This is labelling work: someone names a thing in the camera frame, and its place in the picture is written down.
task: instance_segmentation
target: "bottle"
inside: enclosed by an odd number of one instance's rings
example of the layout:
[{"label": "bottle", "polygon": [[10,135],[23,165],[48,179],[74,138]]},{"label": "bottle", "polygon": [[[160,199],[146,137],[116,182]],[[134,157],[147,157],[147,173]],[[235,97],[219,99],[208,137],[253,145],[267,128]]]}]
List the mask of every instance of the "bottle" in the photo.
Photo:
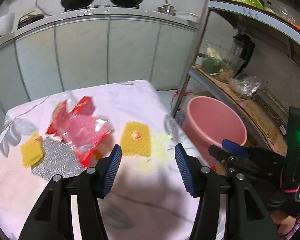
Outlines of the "bottle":
[{"label": "bottle", "polygon": [[266,6],[263,9],[267,12],[271,12],[275,14],[274,10],[272,9],[272,4],[269,1],[267,2]]}]

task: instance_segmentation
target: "green vegetable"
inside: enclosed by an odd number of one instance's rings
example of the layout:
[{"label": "green vegetable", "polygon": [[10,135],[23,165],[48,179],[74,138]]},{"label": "green vegetable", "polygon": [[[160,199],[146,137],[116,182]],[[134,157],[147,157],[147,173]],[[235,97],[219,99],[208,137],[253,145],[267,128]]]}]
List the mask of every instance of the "green vegetable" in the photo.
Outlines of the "green vegetable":
[{"label": "green vegetable", "polygon": [[221,66],[222,61],[216,59],[215,57],[208,57],[202,63],[202,69],[208,74],[218,73],[220,71]]}]

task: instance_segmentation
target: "pink hair tie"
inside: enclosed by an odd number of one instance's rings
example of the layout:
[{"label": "pink hair tie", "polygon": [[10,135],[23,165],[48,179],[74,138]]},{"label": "pink hair tie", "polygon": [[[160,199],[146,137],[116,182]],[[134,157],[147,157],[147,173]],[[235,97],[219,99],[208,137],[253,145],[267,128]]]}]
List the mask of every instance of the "pink hair tie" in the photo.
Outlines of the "pink hair tie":
[{"label": "pink hair tie", "polygon": [[283,189],[283,188],[281,187],[281,186],[282,186],[282,172],[283,172],[283,169],[282,169],[281,175],[280,175],[280,188],[281,188],[281,190],[282,190],[284,193],[287,193],[287,194],[298,192],[298,190],[299,190],[299,188],[300,188],[300,185],[299,185],[298,188],[296,188],[296,189]]}]

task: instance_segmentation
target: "black cable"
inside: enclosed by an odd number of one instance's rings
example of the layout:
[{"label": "black cable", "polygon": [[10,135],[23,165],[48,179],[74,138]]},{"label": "black cable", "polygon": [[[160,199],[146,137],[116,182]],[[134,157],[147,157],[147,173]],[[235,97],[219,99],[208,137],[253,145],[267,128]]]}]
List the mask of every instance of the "black cable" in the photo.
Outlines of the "black cable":
[{"label": "black cable", "polygon": [[46,12],[42,9],[42,7],[38,5],[38,0],[35,0],[35,6],[36,6],[37,8],[39,8],[45,15],[47,15],[47,16],[52,16],[52,14],[46,13]]}]

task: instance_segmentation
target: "shelf post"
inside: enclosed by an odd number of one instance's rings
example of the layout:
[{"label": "shelf post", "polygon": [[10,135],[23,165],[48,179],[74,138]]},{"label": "shelf post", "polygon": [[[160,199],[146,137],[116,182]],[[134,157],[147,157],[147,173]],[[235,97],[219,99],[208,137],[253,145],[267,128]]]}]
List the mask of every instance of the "shelf post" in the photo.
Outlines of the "shelf post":
[{"label": "shelf post", "polygon": [[175,106],[174,106],[172,114],[171,114],[173,118],[176,117],[177,111],[182,102],[183,94],[185,93],[186,87],[190,80],[190,76],[189,76],[188,72],[189,72],[190,67],[195,63],[195,60],[197,58],[197,55],[198,55],[198,52],[199,52],[199,49],[200,49],[200,46],[202,43],[202,39],[203,39],[205,30],[207,27],[208,17],[209,17],[209,13],[210,13],[210,8],[208,7],[209,1],[210,0],[204,0],[204,3],[203,3],[199,26],[195,33],[194,39],[192,41],[190,51],[189,51],[189,56],[188,56],[188,59],[186,62],[186,67],[185,67],[185,70],[183,73],[183,78],[181,79],[181,80],[184,80],[184,82],[179,91],[179,94],[177,96],[177,101],[175,103]]}]

